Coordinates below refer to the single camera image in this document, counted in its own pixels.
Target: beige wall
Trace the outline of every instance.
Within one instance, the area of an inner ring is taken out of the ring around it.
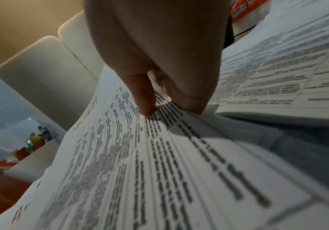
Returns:
[[[83,0],[0,0],[0,64],[38,39],[57,35]]]

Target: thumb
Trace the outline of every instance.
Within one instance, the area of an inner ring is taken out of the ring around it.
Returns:
[[[128,87],[142,115],[148,116],[156,111],[156,95],[147,74],[119,75],[119,77]]]

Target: hand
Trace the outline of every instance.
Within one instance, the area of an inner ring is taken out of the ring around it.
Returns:
[[[228,0],[86,0],[89,30],[141,114],[156,110],[152,79],[201,114],[219,78]]]

